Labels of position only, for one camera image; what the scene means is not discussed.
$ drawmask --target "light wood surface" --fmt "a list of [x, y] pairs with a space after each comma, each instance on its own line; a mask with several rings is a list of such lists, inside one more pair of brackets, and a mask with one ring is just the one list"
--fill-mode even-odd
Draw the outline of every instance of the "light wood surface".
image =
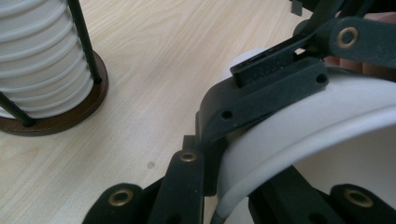
[[[237, 55], [272, 47], [299, 21], [288, 0], [81, 0], [109, 91], [63, 133], [0, 133], [0, 223], [81, 223], [107, 188], [161, 178], [195, 113]], [[205, 200], [208, 223], [215, 198]]]

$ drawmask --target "white cylindrical object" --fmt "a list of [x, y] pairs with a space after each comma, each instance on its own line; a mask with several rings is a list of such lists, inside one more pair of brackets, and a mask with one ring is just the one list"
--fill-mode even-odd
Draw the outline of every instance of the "white cylindrical object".
[[[249, 51], [232, 65], [260, 51]], [[329, 73], [324, 91], [235, 137], [219, 168], [217, 216], [226, 218], [254, 189], [297, 161], [316, 188], [328, 192], [333, 185], [351, 183], [395, 206], [396, 84], [341, 68]], [[229, 76], [225, 70], [223, 78]]]
[[[81, 103], [91, 72], [64, 0], [0, 4], [0, 92], [34, 119]], [[0, 117], [13, 117], [0, 108]]]

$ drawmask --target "black vertical rod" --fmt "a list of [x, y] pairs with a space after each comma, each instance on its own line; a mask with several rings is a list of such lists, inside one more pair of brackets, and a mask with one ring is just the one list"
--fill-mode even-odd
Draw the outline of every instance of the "black vertical rod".
[[78, 36], [82, 44], [82, 49], [85, 52], [85, 57], [87, 58], [87, 63], [91, 70], [93, 82], [95, 84], [101, 83], [102, 78], [99, 75], [96, 60], [93, 56], [90, 35], [88, 34], [84, 16], [82, 15], [81, 5], [79, 4], [78, 0], [67, 0], [67, 4], [69, 5], [70, 11], [72, 13], [73, 21], [76, 25]]
[[23, 110], [21, 110], [17, 105], [12, 103], [2, 92], [0, 92], [0, 106], [5, 109], [10, 115], [15, 119], [22, 122], [26, 127], [35, 125], [35, 120], [30, 118]]

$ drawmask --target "hole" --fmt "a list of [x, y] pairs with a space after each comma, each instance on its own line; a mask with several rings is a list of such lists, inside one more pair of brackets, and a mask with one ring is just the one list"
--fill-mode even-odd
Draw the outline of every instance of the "hole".
[[350, 42], [352, 42], [353, 40], [353, 34], [350, 32], [346, 32], [344, 33], [344, 35], [342, 36], [341, 41], [343, 42], [343, 44], [348, 45], [350, 44]]
[[221, 117], [224, 120], [229, 120], [233, 117], [233, 113], [231, 111], [224, 111], [224, 112], [222, 112]]
[[119, 203], [119, 202], [122, 202], [122, 201], [125, 201], [127, 198], [128, 198], [128, 194], [125, 193], [125, 192], [116, 194], [116, 195], [114, 196], [114, 200], [115, 200], [116, 202], [118, 202], [118, 203]]
[[304, 52], [305, 52], [305, 49], [297, 49], [297, 50], [294, 51], [294, 53], [295, 53], [296, 55], [300, 55], [300, 54], [302, 54], [302, 53], [304, 53]]
[[323, 83], [327, 83], [327, 77], [324, 74], [320, 74], [317, 76], [317, 83], [319, 84], [323, 84]]
[[343, 29], [337, 36], [337, 44], [341, 49], [348, 49], [358, 41], [359, 32], [355, 27]]
[[182, 220], [182, 218], [181, 218], [180, 214], [174, 214], [174, 215], [168, 217], [165, 220], [165, 223], [166, 224], [179, 224], [179, 223], [181, 223], [181, 220]]
[[314, 224], [327, 224], [327, 219], [320, 213], [311, 213], [309, 216], [309, 221]]
[[369, 196], [355, 189], [346, 189], [344, 191], [344, 197], [351, 203], [360, 207], [373, 206], [373, 200]]
[[185, 152], [180, 155], [180, 159], [182, 161], [195, 161], [197, 159], [197, 156], [193, 153]]
[[131, 189], [119, 189], [113, 192], [108, 198], [108, 203], [113, 206], [123, 206], [130, 202], [134, 197], [134, 192]]

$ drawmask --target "stacked white discs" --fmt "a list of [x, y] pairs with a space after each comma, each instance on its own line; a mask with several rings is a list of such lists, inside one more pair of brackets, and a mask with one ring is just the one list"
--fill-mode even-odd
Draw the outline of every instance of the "stacked white discs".
[[[34, 119], [62, 114], [93, 81], [64, 0], [0, 2], [0, 92]], [[0, 108], [0, 117], [13, 117]]]

